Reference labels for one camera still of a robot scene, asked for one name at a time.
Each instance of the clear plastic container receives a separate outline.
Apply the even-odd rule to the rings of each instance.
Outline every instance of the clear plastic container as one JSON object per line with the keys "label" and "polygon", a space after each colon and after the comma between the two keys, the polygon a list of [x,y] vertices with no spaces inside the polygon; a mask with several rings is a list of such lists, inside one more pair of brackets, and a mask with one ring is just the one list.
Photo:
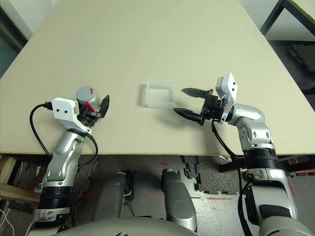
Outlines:
{"label": "clear plastic container", "polygon": [[148,79],[146,87],[147,107],[173,109],[176,107],[173,80]]}

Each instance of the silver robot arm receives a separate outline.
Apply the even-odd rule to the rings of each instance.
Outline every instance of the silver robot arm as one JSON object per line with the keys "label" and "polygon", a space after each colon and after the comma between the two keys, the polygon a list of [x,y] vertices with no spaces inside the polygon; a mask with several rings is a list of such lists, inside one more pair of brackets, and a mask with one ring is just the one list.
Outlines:
{"label": "silver robot arm", "polygon": [[205,99],[201,114],[174,108],[184,118],[203,125],[205,119],[228,122],[238,129],[239,139],[247,164],[244,178],[245,203],[249,221],[260,227],[259,236],[311,236],[300,222],[285,172],[278,161],[271,132],[265,116],[255,107],[235,104],[238,86],[233,75],[218,78],[216,91],[185,88],[182,91]]}
{"label": "silver robot arm", "polygon": [[52,101],[54,117],[67,131],[53,148],[53,157],[47,167],[39,206],[33,211],[32,223],[26,235],[52,235],[67,229],[64,223],[70,216],[71,190],[84,139],[89,137],[95,142],[91,136],[91,127],[99,118],[105,116],[109,106],[109,96],[100,104],[91,87],[80,88],[76,97],[78,100],[55,98]]}

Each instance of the black wire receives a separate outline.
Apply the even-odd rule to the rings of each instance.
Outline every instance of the black wire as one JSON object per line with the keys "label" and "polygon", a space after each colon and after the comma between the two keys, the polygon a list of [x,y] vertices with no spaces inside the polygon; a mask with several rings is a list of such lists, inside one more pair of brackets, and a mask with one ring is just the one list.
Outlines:
{"label": "black wire", "polygon": [[238,211],[238,216],[239,216],[240,221],[241,221],[244,235],[245,236],[252,236],[251,230],[248,227],[248,224],[247,224],[247,221],[245,219],[244,212],[243,212],[243,193],[244,193],[245,189],[248,187],[248,185],[249,185],[249,183],[247,182],[245,184],[244,188],[240,192],[240,196],[238,197],[238,202],[237,202],[237,211]]}
{"label": "black wire", "polygon": [[222,140],[222,138],[218,134],[218,131],[217,131],[216,126],[214,124],[215,121],[217,121],[217,120],[212,119],[212,122],[211,122],[212,132],[214,132],[215,137],[217,138],[219,143],[224,147],[226,152],[231,156],[232,161],[237,166],[239,189],[240,189],[240,196],[238,198],[238,203],[237,203],[237,211],[238,211],[238,215],[239,215],[240,222],[242,225],[242,229],[243,229],[245,236],[252,236],[251,231],[248,227],[247,221],[244,217],[244,212],[243,212],[243,193],[244,193],[245,189],[248,187],[249,183],[246,183],[244,188],[242,188],[242,176],[241,176],[240,165],[236,160],[236,157],[244,157],[244,156],[243,155],[236,155],[234,152],[231,151],[231,149],[228,148],[228,146],[224,143],[224,141]]}
{"label": "black wire", "polygon": [[94,144],[94,146],[95,146],[95,155],[94,155],[94,157],[93,157],[91,160],[89,160],[89,161],[83,163],[82,165],[79,165],[79,166],[78,166],[78,170],[79,170],[80,168],[82,168],[82,167],[84,167],[84,166],[90,164],[91,162],[95,161],[95,160],[97,159],[97,155],[98,155],[98,146],[97,146],[97,143],[96,143],[95,139],[94,139],[93,136],[92,136],[91,134],[89,134],[89,133],[86,133],[86,135],[87,135],[88,138],[93,142],[93,144]]}
{"label": "black wire", "polygon": [[224,141],[222,140],[222,138],[220,137],[220,135],[217,132],[217,129],[215,127],[214,122],[217,121],[215,119],[212,120],[211,122],[211,127],[212,127],[212,132],[214,132],[217,140],[220,142],[220,144],[224,147],[224,149],[226,150],[226,152],[230,155],[230,156],[236,156],[236,157],[244,157],[243,155],[236,155],[234,152],[231,151],[231,149],[228,148],[228,146],[224,143]]}
{"label": "black wire", "polygon": [[41,141],[41,139],[39,138],[36,130],[35,130],[35,127],[34,127],[34,124],[33,124],[33,115],[34,115],[34,112],[40,108],[40,107],[45,107],[46,104],[40,104],[40,105],[37,105],[36,107],[33,108],[33,110],[31,111],[31,114],[30,114],[30,125],[31,125],[31,129],[37,139],[37,141],[39,142],[39,144],[41,145],[41,147],[44,149],[46,155],[48,156],[49,158],[49,161],[51,160],[51,155],[49,154],[49,151],[47,150],[47,148],[45,147],[45,145],[43,144],[43,142]]}
{"label": "black wire", "polygon": [[70,214],[71,214],[72,227],[75,227],[75,216],[74,216],[74,212],[73,212],[73,208],[71,204],[70,204]]}

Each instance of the beige tabletop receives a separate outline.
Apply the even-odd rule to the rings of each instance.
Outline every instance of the beige tabletop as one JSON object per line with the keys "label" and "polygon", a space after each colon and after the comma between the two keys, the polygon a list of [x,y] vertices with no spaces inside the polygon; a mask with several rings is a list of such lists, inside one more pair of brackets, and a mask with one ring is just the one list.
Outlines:
{"label": "beige tabletop", "polygon": [[[315,153],[314,111],[237,0],[61,1],[0,80],[0,152],[43,153],[32,108],[89,85],[111,99],[93,128],[99,153],[226,154],[209,122],[147,108],[144,92],[148,78],[172,79],[178,107],[200,112],[203,100],[180,90],[214,88],[228,72],[237,102],[265,113],[278,154]],[[43,108],[34,124],[52,150],[63,126]],[[236,127],[217,129],[241,153]]]}

